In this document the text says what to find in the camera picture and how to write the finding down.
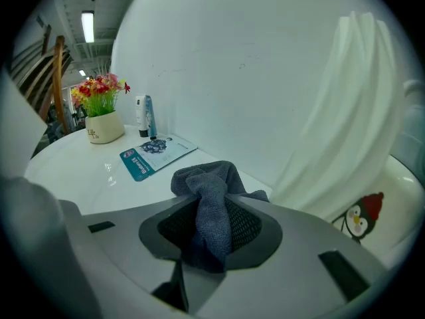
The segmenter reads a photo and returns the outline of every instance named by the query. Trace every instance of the ceiling light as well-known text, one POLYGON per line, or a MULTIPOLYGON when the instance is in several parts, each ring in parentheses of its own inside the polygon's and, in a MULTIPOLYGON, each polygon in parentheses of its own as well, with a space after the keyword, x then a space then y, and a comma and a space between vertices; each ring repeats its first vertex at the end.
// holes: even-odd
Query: ceiling light
POLYGON ((93 11, 81 12, 82 30, 84 31, 84 38, 86 39, 86 43, 94 43, 93 19, 93 11))

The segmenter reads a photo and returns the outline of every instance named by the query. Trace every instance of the potted plant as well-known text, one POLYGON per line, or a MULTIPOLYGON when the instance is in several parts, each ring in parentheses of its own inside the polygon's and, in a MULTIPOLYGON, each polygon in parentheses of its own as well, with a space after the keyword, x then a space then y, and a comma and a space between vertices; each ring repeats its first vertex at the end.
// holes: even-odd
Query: potted plant
POLYGON ((89 78, 72 89, 72 102, 76 107, 82 104, 87 111, 87 136, 92 143, 110 143, 124 134, 124 125, 115 111, 118 94, 123 90, 126 94, 130 91, 127 82, 118 82, 112 73, 89 78))

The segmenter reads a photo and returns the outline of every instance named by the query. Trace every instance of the towel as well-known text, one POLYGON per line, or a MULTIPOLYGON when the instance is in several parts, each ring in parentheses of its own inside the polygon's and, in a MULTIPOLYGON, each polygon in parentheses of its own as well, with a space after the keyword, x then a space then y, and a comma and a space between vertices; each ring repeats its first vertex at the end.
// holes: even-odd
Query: towel
POLYGON ((171 191, 193 194, 199 200, 196 231, 191 244, 182 252, 183 260, 205 270, 220 271, 232 252, 230 219, 224 204, 227 193, 267 201, 264 190, 247 193, 233 163, 217 161, 176 171, 171 191))

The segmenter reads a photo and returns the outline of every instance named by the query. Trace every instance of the white vase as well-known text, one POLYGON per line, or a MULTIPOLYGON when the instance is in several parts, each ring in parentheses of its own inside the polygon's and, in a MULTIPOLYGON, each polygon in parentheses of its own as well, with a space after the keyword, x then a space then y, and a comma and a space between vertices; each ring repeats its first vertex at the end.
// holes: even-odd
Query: white vase
POLYGON ((97 117, 86 117, 88 140, 95 144, 110 143, 124 135, 124 125, 116 111, 97 117))

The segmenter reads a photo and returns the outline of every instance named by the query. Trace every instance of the tabletop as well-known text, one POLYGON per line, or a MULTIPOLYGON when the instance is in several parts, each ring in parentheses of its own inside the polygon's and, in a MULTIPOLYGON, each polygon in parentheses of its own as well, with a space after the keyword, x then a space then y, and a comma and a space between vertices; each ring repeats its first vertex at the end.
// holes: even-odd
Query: tabletop
MULTIPOLYGON (((101 213, 164 201, 175 195, 170 190, 175 171, 192 165, 218 161, 196 149, 147 179, 136 182, 121 160, 120 153, 149 141, 135 126, 108 144, 91 144, 85 130, 52 143, 29 162, 25 177, 48 189, 56 198, 77 204, 81 214, 101 213)), ((247 192, 271 189, 239 171, 247 192)))

